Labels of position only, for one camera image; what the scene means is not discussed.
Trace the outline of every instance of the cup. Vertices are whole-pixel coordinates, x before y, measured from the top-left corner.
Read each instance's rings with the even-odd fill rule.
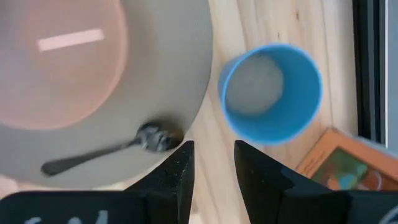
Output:
[[[228,85],[236,69],[256,54],[272,58],[281,69],[284,79],[282,96],[261,114],[239,114],[227,105]],[[265,45],[224,66],[218,80],[218,95],[228,124],[240,137],[258,144],[279,145],[300,134],[318,113],[322,77],[315,62],[303,50],[288,44]]]

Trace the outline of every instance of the black surface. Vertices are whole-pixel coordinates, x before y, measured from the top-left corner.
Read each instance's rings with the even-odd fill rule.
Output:
[[[398,192],[331,191],[244,141],[235,142],[234,153],[252,224],[374,224],[398,206]]]
[[[385,0],[353,0],[358,132],[385,143]]]
[[[188,223],[194,181],[193,141],[142,180],[120,192],[25,192],[0,201],[0,223]],[[108,222],[96,223],[100,212]]]

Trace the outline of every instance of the gray plate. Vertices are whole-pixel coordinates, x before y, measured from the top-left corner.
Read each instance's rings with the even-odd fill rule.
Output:
[[[9,0],[0,11],[26,7],[28,1]],[[165,155],[129,149],[52,178],[44,177],[40,166],[131,139],[152,118],[172,119],[185,130],[190,127],[210,77],[212,33],[207,1],[123,0],[122,5],[129,50],[115,91],[93,114],[66,128],[33,131],[0,125],[0,173],[50,187],[108,185],[150,169]],[[0,30],[7,21],[2,19]]]

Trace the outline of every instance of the framed picture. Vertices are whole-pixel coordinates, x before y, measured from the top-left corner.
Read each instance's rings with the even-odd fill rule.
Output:
[[[398,159],[329,129],[296,171],[332,190],[398,190]]]

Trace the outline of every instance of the wood grain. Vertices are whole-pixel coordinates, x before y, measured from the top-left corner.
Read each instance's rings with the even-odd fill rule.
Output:
[[[271,42],[297,45],[313,57],[323,78],[320,113],[292,142],[279,147],[257,146],[294,169],[327,127],[358,132],[352,5],[346,0],[208,1],[213,21],[213,65],[208,91],[188,133],[188,138],[195,140],[196,157],[193,222],[249,223],[234,171],[237,136],[224,120],[217,96],[220,71],[228,60]],[[102,189],[123,189],[139,178]],[[19,187],[42,189],[29,184]]]

